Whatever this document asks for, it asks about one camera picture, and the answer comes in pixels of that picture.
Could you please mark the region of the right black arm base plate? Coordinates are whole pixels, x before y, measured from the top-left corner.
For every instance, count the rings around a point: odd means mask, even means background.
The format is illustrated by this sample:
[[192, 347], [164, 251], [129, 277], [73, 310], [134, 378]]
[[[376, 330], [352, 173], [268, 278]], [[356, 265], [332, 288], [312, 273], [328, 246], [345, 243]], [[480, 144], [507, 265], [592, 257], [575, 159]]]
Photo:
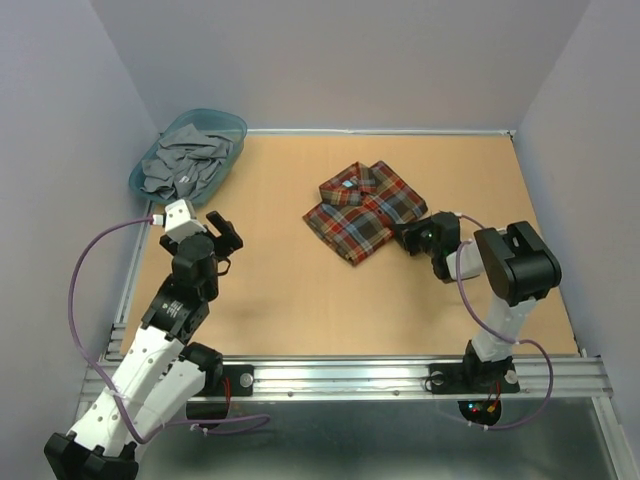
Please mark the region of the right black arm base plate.
[[495, 393], [497, 386], [501, 393], [520, 392], [517, 377], [512, 377], [511, 382], [507, 379], [509, 372], [515, 372], [512, 362], [482, 363], [479, 367], [462, 363], [431, 363], [428, 368], [429, 389], [437, 395], [488, 395]]

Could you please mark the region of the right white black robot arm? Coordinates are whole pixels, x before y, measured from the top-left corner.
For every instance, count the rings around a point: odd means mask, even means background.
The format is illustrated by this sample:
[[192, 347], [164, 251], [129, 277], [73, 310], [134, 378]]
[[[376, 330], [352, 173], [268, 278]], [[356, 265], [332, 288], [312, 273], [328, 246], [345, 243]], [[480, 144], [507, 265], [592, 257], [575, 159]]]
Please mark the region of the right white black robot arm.
[[[458, 286], [479, 325], [461, 361], [429, 366], [426, 389], [443, 395], [518, 392], [513, 348], [536, 304], [562, 279], [559, 261], [535, 229], [527, 221], [488, 228], [465, 214], [439, 212], [395, 224], [391, 231], [409, 255], [430, 257], [436, 278]], [[485, 318], [472, 311], [462, 292], [465, 280], [481, 275], [492, 293]]]

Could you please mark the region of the aluminium front rail frame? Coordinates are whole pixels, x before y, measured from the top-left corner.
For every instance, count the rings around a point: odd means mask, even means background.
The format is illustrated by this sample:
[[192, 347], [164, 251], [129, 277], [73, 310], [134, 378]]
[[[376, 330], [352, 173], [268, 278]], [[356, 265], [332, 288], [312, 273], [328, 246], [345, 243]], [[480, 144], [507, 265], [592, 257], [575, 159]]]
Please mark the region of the aluminium front rail frame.
[[537, 398], [548, 404], [553, 398], [571, 397], [590, 399], [602, 428], [609, 430], [613, 416], [613, 388], [603, 362], [587, 355], [553, 357], [545, 351], [534, 357], [519, 358], [514, 351], [526, 344], [521, 334], [519, 339], [521, 342], [513, 348], [513, 363], [520, 384], [520, 392], [515, 394], [499, 391], [488, 395], [437, 395], [426, 389], [431, 363], [457, 363], [464, 354], [461, 357], [299, 357], [289, 360], [259, 357], [228, 360], [221, 355], [222, 366], [247, 363], [255, 367], [253, 395], [220, 398], [195, 397], [195, 393], [162, 431], [186, 425], [204, 435], [230, 435], [249, 432], [268, 423], [268, 414], [234, 416], [231, 403], [236, 399], [267, 403], [449, 398], [458, 404], [459, 412], [454, 418], [457, 425], [467, 432], [478, 431], [491, 436], [496, 432], [523, 428], [537, 419], [535, 414], [528, 414], [518, 420], [502, 422], [500, 417], [507, 400]]

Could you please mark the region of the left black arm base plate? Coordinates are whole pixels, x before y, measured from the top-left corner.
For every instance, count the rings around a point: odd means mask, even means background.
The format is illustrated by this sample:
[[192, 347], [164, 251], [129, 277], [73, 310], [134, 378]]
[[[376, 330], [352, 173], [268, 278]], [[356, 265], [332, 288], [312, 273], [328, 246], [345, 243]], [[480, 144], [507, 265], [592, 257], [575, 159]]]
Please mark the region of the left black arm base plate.
[[207, 372], [204, 387], [195, 397], [250, 397], [253, 395], [255, 367], [251, 364], [231, 364]]

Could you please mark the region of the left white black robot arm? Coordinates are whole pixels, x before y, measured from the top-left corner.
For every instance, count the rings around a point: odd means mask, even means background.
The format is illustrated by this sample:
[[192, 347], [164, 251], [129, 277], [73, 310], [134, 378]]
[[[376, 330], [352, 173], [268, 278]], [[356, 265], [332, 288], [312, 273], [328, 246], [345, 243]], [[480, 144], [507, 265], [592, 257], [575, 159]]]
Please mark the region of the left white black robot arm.
[[164, 229], [161, 246], [171, 272], [145, 312], [134, 340], [89, 411], [66, 433], [54, 433], [44, 455], [58, 479], [133, 479], [145, 446], [186, 401], [215, 392], [222, 356], [191, 338], [219, 295], [221, 262], [243, 246], [233, 224], [216, 211], [197, 220], [186, 201], [148, 218]]

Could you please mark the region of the plaid long sleeve shirt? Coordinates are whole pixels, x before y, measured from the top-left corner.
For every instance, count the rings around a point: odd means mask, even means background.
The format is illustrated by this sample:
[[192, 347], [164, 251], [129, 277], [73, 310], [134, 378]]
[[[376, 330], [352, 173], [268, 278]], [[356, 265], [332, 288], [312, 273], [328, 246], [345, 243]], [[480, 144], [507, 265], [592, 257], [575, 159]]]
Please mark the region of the plaid long sleeve shirt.
[[355, 162], [319, 187], [320, 202], [303, 215], [313, 233], [357, 266], [393, 239], [392, 227], [422, 218], [420, 196], [387, 163]]

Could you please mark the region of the grey long sleeve shirt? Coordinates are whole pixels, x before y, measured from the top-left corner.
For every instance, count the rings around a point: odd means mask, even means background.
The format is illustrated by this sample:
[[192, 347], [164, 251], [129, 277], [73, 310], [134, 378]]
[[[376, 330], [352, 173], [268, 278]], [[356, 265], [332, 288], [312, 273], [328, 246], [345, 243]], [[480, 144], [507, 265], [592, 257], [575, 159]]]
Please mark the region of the grey long sleeve shirt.
[[181, 127], [160, 139], [151, 158], [141, 162], [140, 190], [163, 200], [195, 202], [223, 178], [234, 147], [225, 136], [205, 133], [193, 124]]

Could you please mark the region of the teal plastic basket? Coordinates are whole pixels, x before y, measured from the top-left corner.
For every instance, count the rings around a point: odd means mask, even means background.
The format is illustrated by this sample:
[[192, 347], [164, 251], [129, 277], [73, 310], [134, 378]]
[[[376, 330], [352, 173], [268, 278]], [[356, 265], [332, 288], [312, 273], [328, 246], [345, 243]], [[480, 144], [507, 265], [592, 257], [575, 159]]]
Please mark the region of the teal plastic basket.
[[129, 176], [134, 194], [168, 205], [186, 199], [205, 205], [244, 149], [246, 122], [212, 109], [180, 115], [160, 134]]

